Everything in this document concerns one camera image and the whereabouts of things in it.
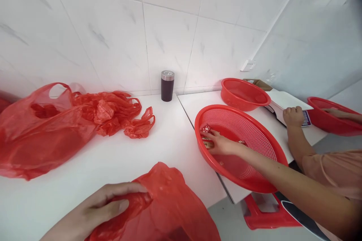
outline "red basket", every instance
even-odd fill
[[[264,90],[245,80],[225,78],[221,81],[221,86],[221,98],[224,103],[241,111],[252,111],[271,102]]]
[[[339,136],[358,136],[362,135],[362,125],[351,120],[338,119],[328,112],[323,111],[323,108],[334,108],[348,113],[359,114],[347,107],[344,107],[335,102],[328,101],[318,97],[309,97],[308,104],[314,109],[308,110],[310,121],[318,128]]]
[[[209,105],[201,109],[195,120],[199,150],[206,162],[218,173],[241,187],[258,193],[274,193],[277,189],[259,172],[237,156],[212,156],[201,139],[200,128],[206,124],[233,141],[243,140],[249,148],[288,166],[282,148],[272,134],[248,114],[226,105]]]

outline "thermos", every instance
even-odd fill
[[[172,100],[173,83],[175,81],[175,74],[172,71],[161,72],[161,99],[164,102]]]

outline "plastic stool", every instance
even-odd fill
[[[274,193],[273,196],[279,205],[279,211],[275,213],[261,212],[251,194],[244,199],[251,213],[248,216],[244,216],[245,222],[250,230],[301,227],[302,225],[283,208],[282,203]]]

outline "crumpled plastic bag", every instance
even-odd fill
[[[49,92],[57,84],[66,90],[51,99]],[[41,87],[0,114],[0,175],[30,180],[46,174],[68,161],[97,132],[112,136],[125,129],[130,138],[147,137],[155,117],[150,107],[134,120],[141,109],[139,100],[124,92],[82,95],[63,83]]]
[[[128,93],[114,91],[83,95],[76,93],[76,95],[73,104],[89,106],[84,110],[83,117],[99,124],[97,132],[102,136],[112,136],[124,129],[124,134],[130,138],[147,137],[149,130],[155,124],[152,107],[146,109],[140,120],[133,120],[141,112],[142,107],[140,101],[131,98]]]
[[[99,225],[85,241],[220,241],[219,232],[201,200],[176,168],[158,162],[138,177],[148,193],[118,196],[129,200],[119,216]]]

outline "white countertop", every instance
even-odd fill
[[[227,196],[215,171],[203,159],[195,132],[173,95],[140,96],[143,110],[152,106],[156,123],[146,139],[118,132],[96,136],[75,157],[29,182],[0,176],[2,241],[39,240],[58,220],[107,183],[132,181],[158,161],[179,169],[186,184],[206,207]]]
[[[193,126],[195,124],[196,115],[202,108],[212,104],[225,104],[221,99],[220,91],[179,95],[178,98]],[[274,115],[264,107],[259,107],[253,111],[249,111],[246,113],[255,118],[270,131],[270,133],[275,137],[275,139],[278,141],[281,148],[283,149],[288,163],[292,162],[294,159],[289,151],[288,135],[285,126],[282,125],[274,117]],[[314,125],[304,127],[303,131],[305,137],[311,145],[316,144],[328,134],[321,129],[315,127]],[[224,176],[220,177],[222,182],[224,183],[225,188],[227,189],[230,199],[234,203],[238,203],[251,193],[251,191],[236,185]]]

